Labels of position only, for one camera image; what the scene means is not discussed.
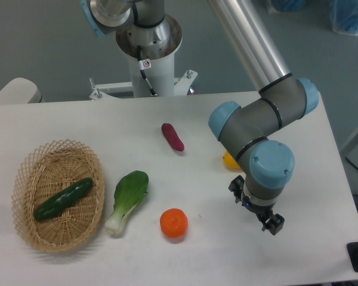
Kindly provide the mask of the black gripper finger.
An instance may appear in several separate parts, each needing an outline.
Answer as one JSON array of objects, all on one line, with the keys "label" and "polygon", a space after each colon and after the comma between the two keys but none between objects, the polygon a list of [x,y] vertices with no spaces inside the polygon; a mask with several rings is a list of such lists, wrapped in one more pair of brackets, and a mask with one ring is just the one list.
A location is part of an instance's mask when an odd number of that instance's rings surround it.
[{"label": "black gripper finger", "polygon": [[241,175],[238,175],[236,178],[234,178],[230,185],[229,185],[229,191],[233,193],[235,197],[235,203],[241,202],[244,204],[244,193],[243,193],[243,187],[244,187],[245,180]]},{"label": "black gripper finger", "polygon": [[272,235],[276,235],[283,228],[285,223],[284,217],[273,212],[258,214],[258,220],[262,223],[262,231],[268,230]]}]

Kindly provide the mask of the silver and grey robot arm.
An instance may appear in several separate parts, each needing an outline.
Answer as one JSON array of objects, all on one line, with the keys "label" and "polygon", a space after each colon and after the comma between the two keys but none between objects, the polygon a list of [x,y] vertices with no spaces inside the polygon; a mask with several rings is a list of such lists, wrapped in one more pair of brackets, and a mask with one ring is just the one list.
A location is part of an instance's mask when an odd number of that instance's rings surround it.
[{"label": "silver and grey robot arm", "polygon": [[[284,218],[272,209],[295,163],[292,151],[269,136],[313,111],[319,92],[308,79],[293,77],[251,1],[210,5],[260,97],[245,107],[233,101],[221,104],[208,125],[244,171],[229,186],[236,201],[256,214],[263,230],[277,234]],[[128,57],[136,98],[187,92],[184,80],[174,79],[181,28],[165,12],[163,1],[82,1],[81,7],[97,36],[115,33],[119,49]]]}]

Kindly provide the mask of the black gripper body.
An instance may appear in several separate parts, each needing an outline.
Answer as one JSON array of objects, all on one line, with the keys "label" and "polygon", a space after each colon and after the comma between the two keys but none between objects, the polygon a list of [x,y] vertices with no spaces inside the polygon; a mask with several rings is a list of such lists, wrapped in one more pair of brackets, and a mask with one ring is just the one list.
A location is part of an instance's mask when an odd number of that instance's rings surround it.
[{"label": "black gripper body", "polygon": [[255,213],[259,217],[269,217],[273,212],[272,208],[275,204],[275,199],[271,200],[262,200],[257,197],[254,197],[252,194],[245,194],[244,192],[241,195],[242,205],[248,209],[250,212]]}]

